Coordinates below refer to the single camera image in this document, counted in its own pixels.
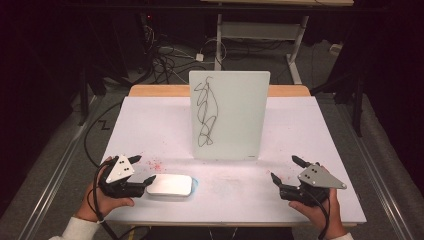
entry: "wooden table edge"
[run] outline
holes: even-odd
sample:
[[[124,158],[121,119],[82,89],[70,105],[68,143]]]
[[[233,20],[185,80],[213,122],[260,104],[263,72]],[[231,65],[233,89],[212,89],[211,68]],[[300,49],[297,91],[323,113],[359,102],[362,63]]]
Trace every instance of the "wooden table edge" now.
[[[129,97],[189,97],[189,85],[134,85]],[[304,85],[269,85],[268,97],[310,97]]]

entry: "white table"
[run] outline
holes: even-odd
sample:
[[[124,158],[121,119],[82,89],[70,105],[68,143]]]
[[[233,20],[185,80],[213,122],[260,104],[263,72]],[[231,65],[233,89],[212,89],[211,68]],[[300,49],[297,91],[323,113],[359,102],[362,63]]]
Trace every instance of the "white table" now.
[[[191,155],[188,97],[127,97],[104,158],[118,154],[142,159],[134,164],[139,182],[156,173],[190,175],[189,197],[143,195],[133,208],[107,220],[138,225],[294,226],[309,221],[281,200],[270,172],[299,185],[297,155],[320,162],[348,186],[340,190],[344,224],[366,222],[352,183],[314,97],[269,97],[258,160],[199,160]]]

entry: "white object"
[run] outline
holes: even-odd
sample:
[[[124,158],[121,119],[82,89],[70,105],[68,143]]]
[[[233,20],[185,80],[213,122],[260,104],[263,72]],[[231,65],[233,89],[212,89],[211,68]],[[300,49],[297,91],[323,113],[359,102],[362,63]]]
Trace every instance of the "white object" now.
[[[132,167],[130,161],[124,155],[120,155],[119,159],[116,161],[115,166],[110,172],[109,176],[106,179],[107,183],[116,182],[123,178],[129,177],[134,174],[134,168]]]
[[[156,178],[147,187],[147,193],[161,196],[188,196],[191,193],[190,176],[178,174],[156,174]]]
[[[259,159],[253,161],[193,158],[189,97],[127,97],[103,159],[125,152],[142,155],[130,182],[154,174],[191,176],[188,197],[135,198],[135,207],[117,208],[107,220],[148,226],[296,226],[310,221],[281,200],[270,172],[284,184],[298,186],[303,169],[297,155],[319,162],[349,186],[337,192],[345,224],[366,218],[314,97],[269,97]]]
[[[270,73],[191,71],[193,156],[257,159]]]

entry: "wrist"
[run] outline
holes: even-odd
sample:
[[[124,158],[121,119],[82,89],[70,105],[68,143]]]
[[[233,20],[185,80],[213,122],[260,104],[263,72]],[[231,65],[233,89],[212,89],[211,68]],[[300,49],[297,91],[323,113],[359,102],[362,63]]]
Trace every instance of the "wrist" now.
[[[347,234],[346,229],[341,224],[329,226],[327,233],[325,234],[325,239],[331,240],[334,238],[342,237]]]
[[[79,218],[81,220],[89,221],[89,222],[97,222],[98,221],[96,214],[93,211],[91,211],[91,209],[89,211],[87,211],[85,209],[79,209],[74,214],[74,217]]]

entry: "white soap bar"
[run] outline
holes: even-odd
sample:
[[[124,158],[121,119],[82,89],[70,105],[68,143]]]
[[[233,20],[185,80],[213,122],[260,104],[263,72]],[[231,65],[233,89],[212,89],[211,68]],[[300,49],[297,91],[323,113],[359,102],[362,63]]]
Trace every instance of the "white soap bar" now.
[[[156,174],[153,183],[147,187],[147,193],[161,196],[189,196],[192,178],[178,174]]]

